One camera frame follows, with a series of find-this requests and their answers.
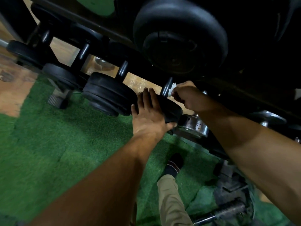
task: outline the beige pants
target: beige pants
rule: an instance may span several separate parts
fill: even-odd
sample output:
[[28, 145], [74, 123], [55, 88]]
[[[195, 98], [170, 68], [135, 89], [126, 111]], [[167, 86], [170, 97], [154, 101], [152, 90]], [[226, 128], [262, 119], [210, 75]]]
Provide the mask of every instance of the beige pants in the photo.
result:
[[164, 175], [157, 182], [159, 211], [162, 226], [193, 226], [178, 193], [178, 185], [171, 175]]

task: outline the sock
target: sock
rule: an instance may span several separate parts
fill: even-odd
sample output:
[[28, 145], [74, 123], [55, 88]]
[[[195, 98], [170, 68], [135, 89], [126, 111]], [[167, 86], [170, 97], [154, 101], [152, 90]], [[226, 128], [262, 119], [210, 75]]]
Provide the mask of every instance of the sock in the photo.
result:
[[162, 176], [164, 175], [171, 175], [174, 178], [180, 172], [182, 166], [184, 164], [184, 160], [179, 153], [173, 154], [167, 162], [167, 165], [164, 168]]

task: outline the white stripe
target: white stripe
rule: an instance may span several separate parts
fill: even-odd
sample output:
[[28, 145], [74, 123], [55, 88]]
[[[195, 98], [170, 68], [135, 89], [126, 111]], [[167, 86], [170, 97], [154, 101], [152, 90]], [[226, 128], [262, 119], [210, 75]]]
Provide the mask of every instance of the white stripe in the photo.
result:
[[175, 171], [178, 173], [177, 169], [175, 167], [173, 167], [172, 165], [168, 164], [168, 166], [171, 166], [172, 168], [175, 169]]
[[178, 170], [180, 170], [179, 167], [173, 161], [168, 160], [168, 162], [172, 162], [178, 168]]

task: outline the person's right arm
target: person's right arm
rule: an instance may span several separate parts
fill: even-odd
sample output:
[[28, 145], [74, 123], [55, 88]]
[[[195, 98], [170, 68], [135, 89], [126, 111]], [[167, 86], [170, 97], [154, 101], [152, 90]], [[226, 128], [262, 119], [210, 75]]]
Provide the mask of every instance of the person's right arm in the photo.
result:
[[197, 113], [237, 167], [295, 224], [301, 225], [301, 146], [228, 110], [192, 82], [174, 98]]

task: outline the hand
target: hand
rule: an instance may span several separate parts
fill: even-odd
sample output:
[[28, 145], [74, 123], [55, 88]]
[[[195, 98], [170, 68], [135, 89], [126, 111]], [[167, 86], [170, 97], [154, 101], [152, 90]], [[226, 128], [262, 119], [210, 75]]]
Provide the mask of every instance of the hand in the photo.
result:
[[160, 141], [167, 131], [177, 126], [175, 122], [165, 123], [157, 95], [152, 88], [150, 88], [149, 93], [148, 89], [144, 88], [143, 93], [138, 94], [137, 103], [139, 113], [132, 105], [134, 136], [154, 135], [156, 140]]
[[197, 89], [192, 81], [186, 81], [174, 88], [172, 96], [177, 102], [183, 103], [185, 108], [200, 111], [200, 98], [205, 95]]

